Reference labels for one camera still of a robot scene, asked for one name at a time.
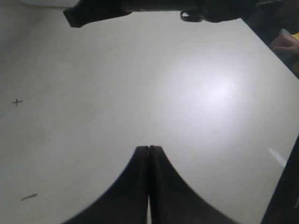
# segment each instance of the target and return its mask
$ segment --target black mark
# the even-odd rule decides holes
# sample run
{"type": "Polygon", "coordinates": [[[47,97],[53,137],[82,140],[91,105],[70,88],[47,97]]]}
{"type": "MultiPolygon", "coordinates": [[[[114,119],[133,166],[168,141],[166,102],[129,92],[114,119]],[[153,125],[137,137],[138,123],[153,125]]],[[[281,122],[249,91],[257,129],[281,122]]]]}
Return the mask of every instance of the black mark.
{"type": "Polygon", "coordinates": [[[12,104],[15,104],[15,106],[17,106],[18,103],[21,103],[21,102],[23,102],[23,100],[18,101],[18,99],[15,99],[15,101],[14,101],[14,102],[11,102],[11,103],[12,103],[12,104]]]}
{"type": "Polygon", "coordinates": [[[26,199],[30,199],[30,198],[33,198],[33,197],[36,197],[36,196],[38,196],[38,194],[32,194],[32,195],[29,195],[29,196],[27,196],[27,197],[22,198],[22,199],[21,199],[21,202],[24,201],[24,200],[26,200],[26,199]]]}

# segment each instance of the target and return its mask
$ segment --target white table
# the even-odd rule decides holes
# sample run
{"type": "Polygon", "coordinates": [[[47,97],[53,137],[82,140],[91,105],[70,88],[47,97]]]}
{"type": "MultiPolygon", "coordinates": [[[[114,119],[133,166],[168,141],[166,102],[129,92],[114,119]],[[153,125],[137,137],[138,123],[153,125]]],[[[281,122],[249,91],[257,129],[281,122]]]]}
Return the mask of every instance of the white table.
{"type": "Polygon", "coordinates": [[[41,14],[1,69],[1,223],[74,216],[139,145],[161,145],[224,214],[260,223],[283,171],[268,149],[287,159],[299,133],[299,82],[241,20],[136,13],[75,29],[41,14]]]}

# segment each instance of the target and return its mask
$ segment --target pencil mark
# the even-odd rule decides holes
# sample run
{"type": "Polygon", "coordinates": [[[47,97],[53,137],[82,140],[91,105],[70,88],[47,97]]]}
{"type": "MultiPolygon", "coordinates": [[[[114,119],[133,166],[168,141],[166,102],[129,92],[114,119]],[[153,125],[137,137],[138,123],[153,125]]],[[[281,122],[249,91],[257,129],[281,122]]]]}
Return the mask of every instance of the pencil mark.
{"type": "Polygon", "coordinates": [[[15,101],[14,101],[14,102],[11,102],[11,103],[12,103],[12,104],[15,104],[15,106],[17,106],[18,103],[21,103],[21,102],[23,102],[23,100],[15,99],[15,101]]]}
{"type": "Polygon", "coordinates": [[[30,199],[30,198],[33,198],[33,197],[36,197],[36,196],[38,196],[38,194],[31,194],[31,195],[29,195],[27,197],[22,198],[21,202],[24,201],[24,200],[26,200],[26,199],[30,199]]]}

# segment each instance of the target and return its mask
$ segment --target human hand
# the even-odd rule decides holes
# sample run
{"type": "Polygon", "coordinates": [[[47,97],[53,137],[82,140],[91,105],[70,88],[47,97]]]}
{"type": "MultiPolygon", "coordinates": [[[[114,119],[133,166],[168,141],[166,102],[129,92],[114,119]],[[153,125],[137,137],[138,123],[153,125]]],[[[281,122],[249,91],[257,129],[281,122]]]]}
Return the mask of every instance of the human hand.
{"type": "Polygon", "coordinates": [[[275,53],[287,53],[299,55],[299,41],[290,34],[281,34],[270,44],[271,50],[275,53]]]}

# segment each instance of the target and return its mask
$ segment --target yellow object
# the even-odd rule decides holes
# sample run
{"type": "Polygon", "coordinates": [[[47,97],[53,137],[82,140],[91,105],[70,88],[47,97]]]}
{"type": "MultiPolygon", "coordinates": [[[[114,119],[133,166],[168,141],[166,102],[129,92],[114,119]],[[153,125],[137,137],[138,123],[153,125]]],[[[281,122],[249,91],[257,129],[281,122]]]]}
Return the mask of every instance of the yellow object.
{"type": "MultiPolygon", "coordinates": [[[[295,37],[297,41],[299,41],[299,33],[293,34],[292,36],[295,37]]],[[[292,70],[296,73],[299,73],[299,60],[295,64],[293,64],[292,70]]]]}

